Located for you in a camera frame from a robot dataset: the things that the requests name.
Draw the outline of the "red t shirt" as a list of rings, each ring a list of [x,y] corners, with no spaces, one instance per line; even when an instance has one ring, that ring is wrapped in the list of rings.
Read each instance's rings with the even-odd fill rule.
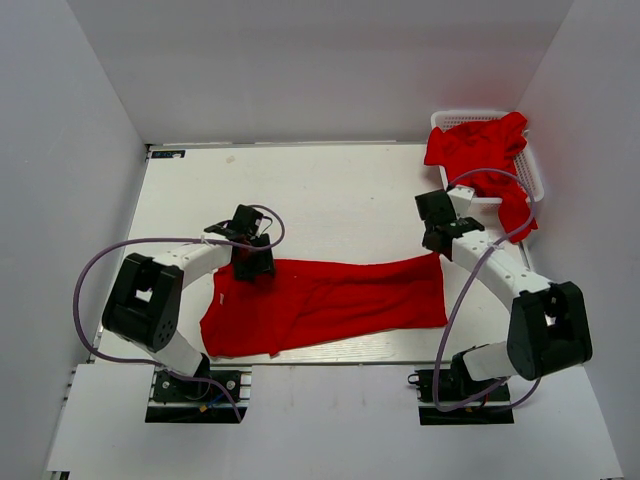
[[[396,329],[447,323],[441,262],[434,253],[383,264],[279,259],[274,275],[213,276],[200,321],[212,357],[275,356],[285,350]]]

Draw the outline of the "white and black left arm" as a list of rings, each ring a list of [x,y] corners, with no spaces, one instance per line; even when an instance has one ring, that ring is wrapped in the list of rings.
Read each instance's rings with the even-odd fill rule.
[[[151,257],[125,257],[102,315],[102,326],[178,374],[177,387],[199,399],[211,387],[210,363],[178,330],[182,292],[200,278],[230,267],[232,278],[251,282],[275,274],[272,241],[264,220],[280,221],[261,205],[238,205],[233,217],[204,229],[198,240]]]

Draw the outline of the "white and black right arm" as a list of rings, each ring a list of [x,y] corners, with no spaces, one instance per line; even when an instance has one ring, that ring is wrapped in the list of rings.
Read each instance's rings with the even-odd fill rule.
[[[479,221],[466,216],[472,197],[471,189],[459,188],[415,198],[423,247],[468,271],[509,313],[504,341],[453,356],[444,384],[466,399],[502,379],[535,381],[593,357],[581,289],[555,283],[502,251]]]

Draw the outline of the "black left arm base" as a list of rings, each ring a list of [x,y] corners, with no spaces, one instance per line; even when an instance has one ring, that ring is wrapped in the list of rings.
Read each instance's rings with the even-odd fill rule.
[[[229,393],[240,417],[249,407],[251,370],[224,367],[210,377]],[[185,382],[166,371],[154,373],[146,409],[148,424],[239,424],[232,404],[223,391],[209,383]]]

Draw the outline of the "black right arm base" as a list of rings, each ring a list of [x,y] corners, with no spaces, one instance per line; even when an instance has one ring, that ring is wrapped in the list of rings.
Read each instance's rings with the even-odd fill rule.
[[[421,426],[481,426],[509,425],[514,416],[506,407],[511,402],[507,385],[502,385],[492,393],[451,412],[439,411],[433,402],[432,368],[417,367],[407,377],[407,383],[417,393],[419,424]],[[473,393],[465,392],[455,374],[446,366],[440,370],[439,400],[445,405],[461,402]]]

